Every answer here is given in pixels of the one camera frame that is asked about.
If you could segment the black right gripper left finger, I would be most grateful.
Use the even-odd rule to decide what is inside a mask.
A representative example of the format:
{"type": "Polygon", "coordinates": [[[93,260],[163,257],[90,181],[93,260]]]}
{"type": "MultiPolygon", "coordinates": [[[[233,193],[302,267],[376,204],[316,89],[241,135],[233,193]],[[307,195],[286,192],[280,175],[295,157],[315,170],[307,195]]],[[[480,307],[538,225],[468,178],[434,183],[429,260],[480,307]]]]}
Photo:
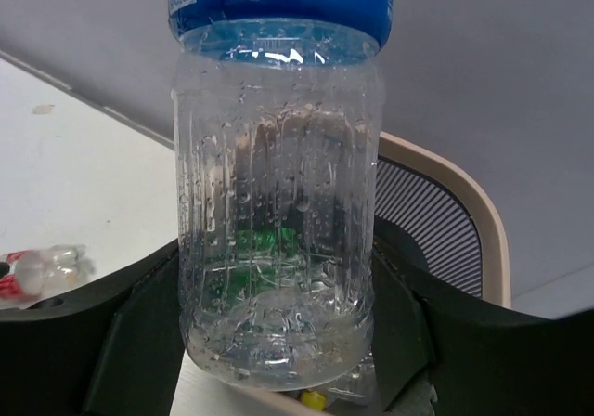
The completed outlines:
{"type": "Polygon", "coordinates": [[[175,241],[1,313],[4,415],[167,415],[184,353],[175,241]]]}

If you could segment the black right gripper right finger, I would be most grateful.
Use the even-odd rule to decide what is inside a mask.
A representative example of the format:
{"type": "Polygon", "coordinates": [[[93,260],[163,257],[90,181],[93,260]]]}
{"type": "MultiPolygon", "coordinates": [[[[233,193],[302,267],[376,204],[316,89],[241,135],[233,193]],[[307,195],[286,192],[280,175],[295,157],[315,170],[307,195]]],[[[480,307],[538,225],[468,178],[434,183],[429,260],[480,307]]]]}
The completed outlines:
{"type": "Polygon", "coordinates": [[[546,319],[467,294],[413,266],[415,242],[374,225],[372,351],[379,400],[435,415],[589,415],[593,313],[546,319]]]}

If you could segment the clear bottle red label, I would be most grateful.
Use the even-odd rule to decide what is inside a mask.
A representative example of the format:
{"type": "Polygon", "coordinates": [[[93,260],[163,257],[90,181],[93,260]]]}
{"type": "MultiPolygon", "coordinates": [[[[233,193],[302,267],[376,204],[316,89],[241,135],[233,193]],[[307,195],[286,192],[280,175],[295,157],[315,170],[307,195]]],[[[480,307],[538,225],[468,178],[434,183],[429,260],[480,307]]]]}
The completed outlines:
{"type": "Polygon", "coordinates": [[[54,245],[1,255],[1,308],[27,307],[85,285],[96,275],[84,245],[54,245]]]}

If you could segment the green bottle without cap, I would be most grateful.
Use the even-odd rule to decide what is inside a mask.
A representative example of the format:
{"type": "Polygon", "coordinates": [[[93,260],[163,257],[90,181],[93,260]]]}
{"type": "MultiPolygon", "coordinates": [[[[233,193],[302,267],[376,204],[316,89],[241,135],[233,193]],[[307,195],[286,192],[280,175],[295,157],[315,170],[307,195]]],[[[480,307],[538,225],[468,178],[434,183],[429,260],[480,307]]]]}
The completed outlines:
{"type": "Polygon", "coordinates": [[[292,287],[304,264],[294,230],[239,230],[208,260],[202,304],[224,313],[261,293],[292,287]]]}

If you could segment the clear bottle blue label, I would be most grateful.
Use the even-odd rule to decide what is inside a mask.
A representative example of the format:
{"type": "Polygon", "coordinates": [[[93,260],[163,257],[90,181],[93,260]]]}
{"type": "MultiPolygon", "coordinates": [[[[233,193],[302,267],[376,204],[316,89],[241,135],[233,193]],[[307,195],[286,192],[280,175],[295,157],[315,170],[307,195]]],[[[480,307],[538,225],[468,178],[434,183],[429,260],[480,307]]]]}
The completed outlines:
{"type": "Polygon", "coordinates": [[[167,0],[180,329],[227,384],[292,391],[356,366],[373,333],[371,251],[393,0],[167,0]],[[295,285],[227,312],[208,260],[239,230],[295,231],[295,285]]]}

